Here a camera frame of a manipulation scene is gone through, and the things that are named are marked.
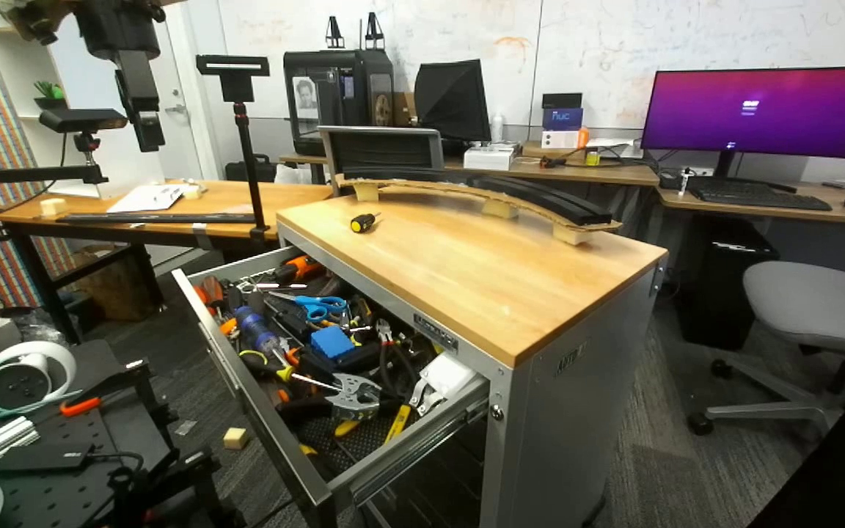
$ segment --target scissors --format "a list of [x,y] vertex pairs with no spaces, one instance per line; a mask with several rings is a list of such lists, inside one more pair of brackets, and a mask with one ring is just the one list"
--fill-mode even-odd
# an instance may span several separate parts
[[340,297],[308,297],[306,295],[286,295],[285,293],[269,292],[279,298],[292,301],[300,307],[304,307],[307,312],[305,318],[309,322],[321,322],[328,318],[330,314],[343,314],[345,308],[348,308],[348,303]]

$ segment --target whiteboard wall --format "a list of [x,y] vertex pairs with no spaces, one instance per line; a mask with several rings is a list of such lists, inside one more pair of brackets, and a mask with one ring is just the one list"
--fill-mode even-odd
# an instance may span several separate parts
[[220,0],[231,54],[267,56],[252,117],[288,117],[282,54],[346,47],[378,15],[397,91],[423,62],[480,58],[491,114],[540,125],[544,93],[583,93],[585,123],[644,125],[655,70],[845,66],[845,0]]

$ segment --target black case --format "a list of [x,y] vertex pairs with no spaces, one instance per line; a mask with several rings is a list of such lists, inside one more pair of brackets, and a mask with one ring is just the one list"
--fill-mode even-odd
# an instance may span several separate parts
[[693,217],[681,247],[676,267],[689,280],[675,300],[684,339],[740,350],[755,321],[742,275],[758,262],[778,260],[778,251],[748,221],[705,215]]
[[[393,64],[383,50],[286,51],[282,66],[296,153],[325,155],[319,124],[392,126]],[[302,77],[314,84],[317,120],[299,116],[295,84]]]

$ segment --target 3d printer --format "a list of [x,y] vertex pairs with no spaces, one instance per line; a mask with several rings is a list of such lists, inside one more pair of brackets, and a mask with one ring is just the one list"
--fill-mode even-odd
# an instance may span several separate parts
[[284,58],[296,153],[324,156],[318,125],[393,124],[393,64],[383,50],[288,51]]

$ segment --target monitor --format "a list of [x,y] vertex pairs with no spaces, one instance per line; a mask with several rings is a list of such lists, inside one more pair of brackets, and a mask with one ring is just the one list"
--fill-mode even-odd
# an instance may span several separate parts
[[658,71],[641,147],[845,158],[845,67]]
[[491,141],[480,60],[420,64],[413,95],[420,126],[444,139]]
[[337,194],[335,175],[352,169],[371,167],[418,167],[442,169],[442,140],[432,129],[392,127],[319,126],[318,132],[328,153],[332,187]]

